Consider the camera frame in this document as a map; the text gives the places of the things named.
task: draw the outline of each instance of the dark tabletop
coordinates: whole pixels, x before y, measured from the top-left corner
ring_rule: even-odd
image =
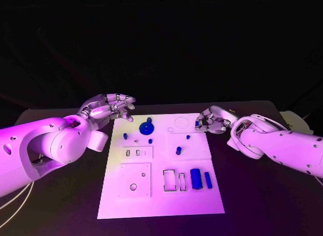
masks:
[[[270,101],[137,106],[133,115],[200,113],[219,105],[241,116],[254,113],[284,124]],[[17,123],[75,114],[78,109],[27,110]],[[114,121],[101,129],[111,139]],[[313,176],[248,158],[226,144],[229,134],[208,133],[225,214],[97,220],[110,140],[102,152],[86,149],[79,160],[35,182],[27,202],[0,235],[314,235],[323,236],[323,186]],[[19,191],[0,198],[0,206]],[[0,211],[0,224],[26,194]]]

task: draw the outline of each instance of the robotic hand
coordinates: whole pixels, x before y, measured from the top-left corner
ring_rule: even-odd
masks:
[[[133,121],[125,107],[134,109],[134,101],[123,94],[99,94],[75,115],[0,130],[0,197],[78,160],[86,147],[102,151],[108,136],[98,129],[111,119]],[[33,163],[29,150],[43,155]]]
[[[231,128],[228,145],[236,151],[254,159],[265,154],[277,163],[323,178],[322,137],[287,130],[274,120],[257,114],[239,118],[232,110],[226,111],[218,106],[202,112],[195,126],[196,130],[213,134]]]

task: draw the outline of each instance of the blue object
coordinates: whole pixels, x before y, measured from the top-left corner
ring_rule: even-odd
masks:
[[[206,178],[208,188],[213,188],[208,172],[205,172],[205,178]]]
[[[150,135],[154,131],[154,125],[151,124],[151,118],[147,118],[147,122],[140,125],[140,133],[143,135]]]
[[[180,155],[180,153],[182,153],[182,147],[177,147],[177,152],[176,152],[176,154]]]
[[[192,178],[192,188],[193,189],[202,189],[202,176],[200,176],[200,170],[192,169],[190,170],[190,178]]]

